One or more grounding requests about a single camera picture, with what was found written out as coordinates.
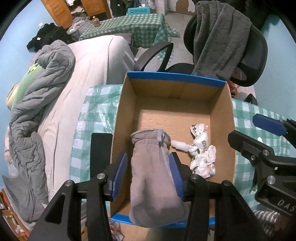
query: mesh chair back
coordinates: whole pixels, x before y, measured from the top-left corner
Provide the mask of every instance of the mesh chair back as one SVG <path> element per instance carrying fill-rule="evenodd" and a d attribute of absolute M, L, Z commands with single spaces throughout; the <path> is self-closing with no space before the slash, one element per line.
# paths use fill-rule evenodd
<path fill-rule="evenodd" d="M 196 14 L 188 22 L 184 32 L 184 45 L 186 49 L 194 55 L 194 35 L 197 25 Z M 251 26 L 249 38 L 243 57 L 233 72 L 230 81 L 248 87 L 256 83 L 261 76 L 267 59 L 267 43 L 264 36 L 255 27 Z"/>

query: green pillow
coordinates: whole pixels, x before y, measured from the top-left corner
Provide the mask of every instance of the green pillow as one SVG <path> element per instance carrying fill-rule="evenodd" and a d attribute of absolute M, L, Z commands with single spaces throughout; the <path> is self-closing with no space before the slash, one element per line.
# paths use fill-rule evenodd
<path fill-rule="evenodd" d="M 13 100 L 12 106 L 19 104 L 20 101 L 24 98 L 26 91 L 29 86 L 37 79 L 42 71 L 42 67 L 39 64 L 33 64 L 29 71 L 22 78 L 20 85 L 18 86 L 17 93 Z"/>

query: wooden cabinet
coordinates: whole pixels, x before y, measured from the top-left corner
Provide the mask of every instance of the wooden cabinet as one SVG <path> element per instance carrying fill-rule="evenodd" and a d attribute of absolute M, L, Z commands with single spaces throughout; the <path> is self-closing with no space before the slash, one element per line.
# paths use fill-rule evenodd
<path fill-rule="evenodd" d="M 20 219 L 12 209 L 4 189 L 0 191 L 0 200 L 4 204 L 4 208 L 5 208 L 4 210 L 0 211 L 0 215 L 3 215 L 4 219 L 8 223 L 11 230 L 14 232 L 15 236 L 18 237 L 18 239 L 21 241 L 26 241 L 30 235 L 30 231 L 25 228 L 23 223 L 20 221 Z M 19 234 L 16 232 L 16 229 L 17 229 L 16 224 L 19 225 L 21 229 L 24 231 L 22 234 Z"/>
<path fill-rule="evenodd" d="M 67 28 L 71 26 L 73 16 L 65 0 L 41 0 L 47 11 L 58 26 Z M 105 12 L 111 18 L 107 0 L 81 0 L 87 15 L 92 17 Z"/>
<path fill-rule="evenodd" d="M 72 24 L 71 12 L 64 0 L 41 0 L 58 26 L 67 28 Z"/>

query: cardboard box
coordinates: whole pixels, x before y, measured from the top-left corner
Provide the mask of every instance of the cardboard box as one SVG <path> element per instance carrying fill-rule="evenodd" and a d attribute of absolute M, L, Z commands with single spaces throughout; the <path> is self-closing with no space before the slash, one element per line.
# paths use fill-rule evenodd
<path fill-rule="evenodd" d="M 128 9 L 128 15 L 136 15 L 136 14 L 150 14 L 150 7 L 131 7 Z"/>
<path fill-rule="evenodd" d="M 227 137 L 234 130 L 234 118 L 226 82 L 184 74 L 127 73 L 116 116 L 111 160 L 115 162 L 118 154 L 124 151 L 129 165 L 120 195 L 110 203 L 113 220 L 130 223 L 130 160 L 133 153 L 130 135 L 145 128 L 162 128 L 172 140 L 192 143 L 190 126 L 199 123 L 209 126 L 209 143 L 216 146 L 217 151 L 216 174 L 208 180 L 233 182 L 235 150 L 229 146 Z M 176 151 L 181 162 L 190 165 L 188 153 L 172 147 L 169 151 Z M 213 203 L 210 202 L 211 217 L 214 216 Z"/>

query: blue tape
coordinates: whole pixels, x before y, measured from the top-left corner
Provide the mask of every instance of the blue tape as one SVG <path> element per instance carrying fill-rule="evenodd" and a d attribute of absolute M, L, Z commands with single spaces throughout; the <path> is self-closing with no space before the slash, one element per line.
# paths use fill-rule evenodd
<path fill-rule="evenodd" d="M 144 72 L 144 71 L 129 71 L 127 75 L 130 79 L 140 80 L 172 80 L 186 83 L 200 84 L 221 88 L 225 85 L 225 81 L 206 78 L 196 75 L 162 73 L 162 72 Z"/>
<path fill-rule="evenodd" d="M 126 224 L 130 224 L 130 225 L 135 225 L 134 223 L 131 222 L 131 220 L 129 219 L 128 216 L 122 215 L 122 214 L 115 214 L 112 218 L 112 221 L 115 222 L 120 222 L 120 223 L 126 223 Z M 215 218 L 209 218 L 209 225 L 213 225 L 215 224 Z M 174 223 L 174 224 L 170 224 L 167 226 L 163 226 L 162 228 L 185 228 L 187 225 L 187 220 L 184 220 L 183 222 L 178 222 L 178 223 Z"/>

